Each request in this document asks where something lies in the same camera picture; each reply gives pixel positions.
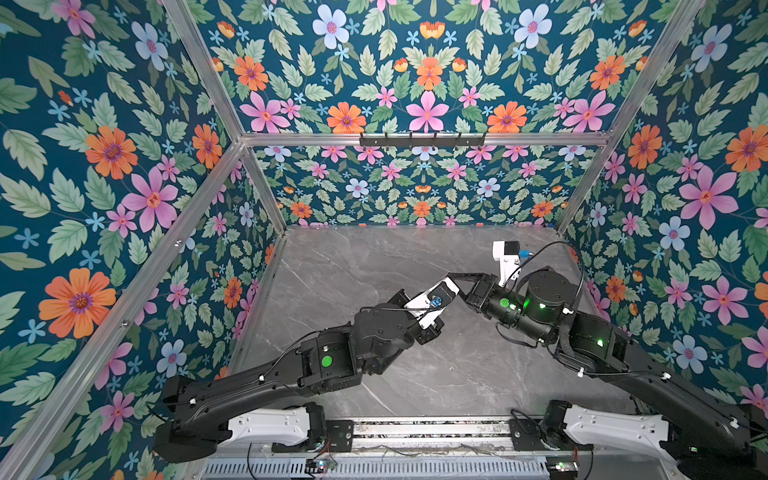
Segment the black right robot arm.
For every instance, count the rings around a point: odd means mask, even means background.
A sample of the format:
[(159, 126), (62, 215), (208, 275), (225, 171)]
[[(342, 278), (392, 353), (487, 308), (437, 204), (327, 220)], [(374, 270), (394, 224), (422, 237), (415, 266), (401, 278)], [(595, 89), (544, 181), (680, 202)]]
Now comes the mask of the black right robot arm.
[(579, 288), (549, 268), (526, 275), (524, 293), (489, 274), (451, 274), (447, 292), (430, 300), (445, 307), (459, 297), (474, 312), (552, 347), (554, 359), (579, 376), (596, 378), (646, 404), (650, 414), (621, 415), (552, 402), (564, 435), (653, 456), (689, 479), (764, 479), (767, 455), (761, 412), (728, 404), (654, 360), (603, 318), (577, 310)]

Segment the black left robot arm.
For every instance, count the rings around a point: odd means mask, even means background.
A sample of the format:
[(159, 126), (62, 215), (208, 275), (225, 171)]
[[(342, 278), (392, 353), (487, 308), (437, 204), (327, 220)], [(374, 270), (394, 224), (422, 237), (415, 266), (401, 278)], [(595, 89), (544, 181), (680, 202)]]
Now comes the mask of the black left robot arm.
[(205, 458), (234, 439), (231, 422), (241, 414), (355, 387), (365, 375), (383, 374), (414, 344), (440, 335), (441, 312), (454, 297), (436, 290), (408, 300), (398, 291), (388, 303), (361, 308), (344, 325), (304, 335), (260, 366), (214, 380), (168, 381), (161, 402), (170, 415), (155, 431), (154, 452), (169, 463)]

